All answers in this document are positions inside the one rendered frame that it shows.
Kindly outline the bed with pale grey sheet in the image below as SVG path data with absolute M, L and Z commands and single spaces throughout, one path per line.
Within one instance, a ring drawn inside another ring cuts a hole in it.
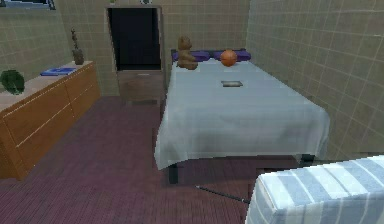
M 159 170 L 203 158 L 323 158 L 329 127 L 322 107 L 249 61 L 226 67 L 209 59 L 195 70 L 173 64 L 154 158 Z

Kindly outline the purple pillow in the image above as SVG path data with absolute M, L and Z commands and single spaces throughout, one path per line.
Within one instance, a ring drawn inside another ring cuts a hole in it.
M 237 55 L 237 61 L 249 61 L 251 59 L 251 54 L 247 52 L 246 50 L 235 50 L 235 53 Z M 215 51 L 213 53 L 213 58 L 215 60 L 219 60 L 221 57 L 222 51 Z
M 210 54 L 206 51 L 189 51 L 183 50 L 172 54 L 173 61 L 192 61 L 204 62 L 210 59 Z

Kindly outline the brown teddy bear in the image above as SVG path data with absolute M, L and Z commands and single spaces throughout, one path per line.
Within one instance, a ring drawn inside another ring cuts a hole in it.
M 195 57 L 191 54 L 192 43 L 187 36 L 178 39 L 177 66 L 188 70 L 195 70 L 198 66 Z

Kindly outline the orange basketball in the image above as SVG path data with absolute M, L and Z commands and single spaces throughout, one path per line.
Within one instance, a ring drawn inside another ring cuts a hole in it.
M 225 50 L 220 55 L 221 63 L 226 67 L 231 67 L 237 62 L 237 54 L 233 50 Z

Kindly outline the tall brown open-front cabinet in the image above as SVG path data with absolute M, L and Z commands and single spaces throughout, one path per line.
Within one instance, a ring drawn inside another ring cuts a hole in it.
M 161 7 L 110 6 L 106 14 L 120 96 L 160 104 L 165 92 Z

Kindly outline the thin black rod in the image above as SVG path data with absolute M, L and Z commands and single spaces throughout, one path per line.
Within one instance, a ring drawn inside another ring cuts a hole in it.
M 229 198 L 229 199 L 240 201 L 240 202 L 245 203 L 245 204 L 250 204 L 250 200 L 247 200 L 247 199 L 244 199 L 244 198 L 240 198 L 240 197 L 237 197 L 237 196 L 234 196 L 234 195 L 230 195 L 230 194 L 214 191 L 214 190 L 208 189 L 206 187 L 198 186 L 198 185 L 196 185 L 195 187 L 197 189 L 200 189 L 200 190 L 212 193 L 212 194 L 216 194 L 216 195 L 219 195 L 219 196 L 222 196 L 222 197 L 226 197 L 226 198 Z

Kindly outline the brown vase with twig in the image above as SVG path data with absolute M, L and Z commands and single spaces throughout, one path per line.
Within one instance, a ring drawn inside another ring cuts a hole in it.
M 79 48 L 78 39 L 77 39 L 76 31 L 74 28 L 71 29 L 71 37 L 72 37 L 72 41 L 74 43 L 74 49 L 72 50 L 74 62 L 76 65 L 83 65 L 84 64 L 84 55 L 83 55 L 82 50 Z

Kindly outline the blue book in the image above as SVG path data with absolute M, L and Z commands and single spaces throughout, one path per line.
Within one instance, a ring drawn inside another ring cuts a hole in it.
M 72 72 L 76 71 L 76 68 L 52 68 L 40 73 L 41 76 L 61 76 L 69 75 Z

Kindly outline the brown wooden chest of drawers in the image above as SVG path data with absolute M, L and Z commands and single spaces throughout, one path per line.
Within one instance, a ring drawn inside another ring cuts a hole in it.
M 69 63 L 71 73 L 39 76 L 25 91 L 0 93 L 0 179 L 23 179 L 100 98 L 95 63 Z

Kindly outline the blue white striped bed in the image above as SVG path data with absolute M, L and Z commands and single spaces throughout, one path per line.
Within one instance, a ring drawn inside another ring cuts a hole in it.
M 262 174 L 245 224 L 384 224 L 384 155 Z

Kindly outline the dark green round plant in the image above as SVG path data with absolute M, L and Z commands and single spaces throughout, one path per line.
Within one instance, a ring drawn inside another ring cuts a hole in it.
M 3 71 L 0 74 L 0 83 L 13 95 L 22 94 L 25 90 L 25 79 L 17 70 Z

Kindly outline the dark framed window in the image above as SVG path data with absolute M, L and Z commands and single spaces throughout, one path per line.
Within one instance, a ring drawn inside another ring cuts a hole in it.
M 0 0 L 2 8 L 55 10 L 54 0 Z

